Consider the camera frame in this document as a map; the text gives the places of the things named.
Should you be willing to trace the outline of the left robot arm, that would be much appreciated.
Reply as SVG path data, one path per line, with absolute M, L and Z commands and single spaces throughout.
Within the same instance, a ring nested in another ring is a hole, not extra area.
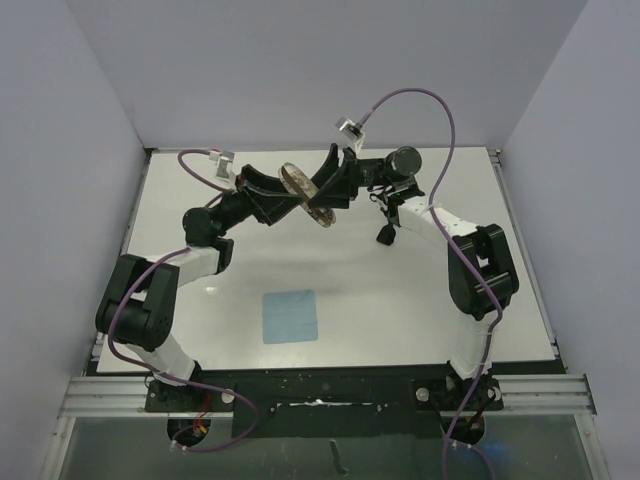
M 180 410 L 198 407 L 204 395 L 199 365 L 172 334 L 179 289 L 226 270 L 234 250 L 226 236 L 231 228 L 250 217 L 273 225 L 307 204 L 321 185 L 319 175 L 307 176 L 291 163 L 275 177 L 246 165 L 211 201 L 184 214 L 185 247 L 154 259 L 120 256 L 96 313 L 109 350 L 170 385 L 168 399 Z

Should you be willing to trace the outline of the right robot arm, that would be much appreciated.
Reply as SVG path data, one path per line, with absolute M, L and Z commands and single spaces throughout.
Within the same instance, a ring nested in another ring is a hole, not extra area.
M 468 317 L 449 360 L 457 376 L 445 384 L 445 395 L 452 406 L 466 409 L 481 396 L 476 377 L 490 369 L 493 332 L 519 289 L 519 279 L 504 230 L 496 224 L 463 220 L 438 207 L 434 196 L 419 188 L 416 174 L 421 167 L 420 153 L 410 146 L 382 158 L 359 159 L 352 148 L 340 150 L 333 144 L 313 176 L 318 192 L 309 206 L 347 209 L 366 189 L 386 219 L 378 243 L 392 245 L 398 229 L 444 241 L 449 294 Z

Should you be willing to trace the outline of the patterned glasses case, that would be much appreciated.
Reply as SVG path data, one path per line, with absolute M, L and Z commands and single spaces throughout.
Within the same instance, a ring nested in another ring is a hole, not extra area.
M 315 183 L 297 166 L 287 162 L 279 169 L 279 179 L 285 190 L 296 195 L 301 208 L 321 227 L 330 228 L 336 223 L 336 215 L 331 208 L 311 207 L 310 200 L 318 193 Z

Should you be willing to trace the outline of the blue cleaning cloth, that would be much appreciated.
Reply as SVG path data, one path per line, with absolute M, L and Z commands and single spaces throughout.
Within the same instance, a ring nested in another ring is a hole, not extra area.
M 317 341 L 315 292 L 296 290 L 264 294 L 262 336 L 267 345 Z

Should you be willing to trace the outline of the black sunglasses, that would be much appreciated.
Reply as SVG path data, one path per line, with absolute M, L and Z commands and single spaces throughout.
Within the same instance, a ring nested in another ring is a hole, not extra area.
M 387 224 L 380 229 L 376 237 L 376 241 L 379 244 L 382 244 L 385 246 L 391 246 L 394 243 L 395 238 L 396 238 L 395 227 L 392 224 Z

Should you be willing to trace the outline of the aluminium frame rail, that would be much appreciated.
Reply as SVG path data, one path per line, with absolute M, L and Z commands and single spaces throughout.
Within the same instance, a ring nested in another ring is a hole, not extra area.
M 584 375 L 498 375 L 502 405 L 487 416 L 594 415 L 595 402 Z M 142 377 L 74 377 L 61 418 L 192 418 L 195 411 L 152 412 Z

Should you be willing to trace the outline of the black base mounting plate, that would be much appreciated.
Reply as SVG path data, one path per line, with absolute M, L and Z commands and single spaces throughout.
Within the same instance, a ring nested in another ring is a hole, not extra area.
M 166 413 L 169 433 L 197 414 L 229 416 L 234 437 L 439 438 L 448 427 L 472 439 L 484 431 L 485 412 L 504 407 L 497 379 L 477 384 L 447 365 L 203 371 L 215 386 L 174 387 L 153 380 L 145 411 Z

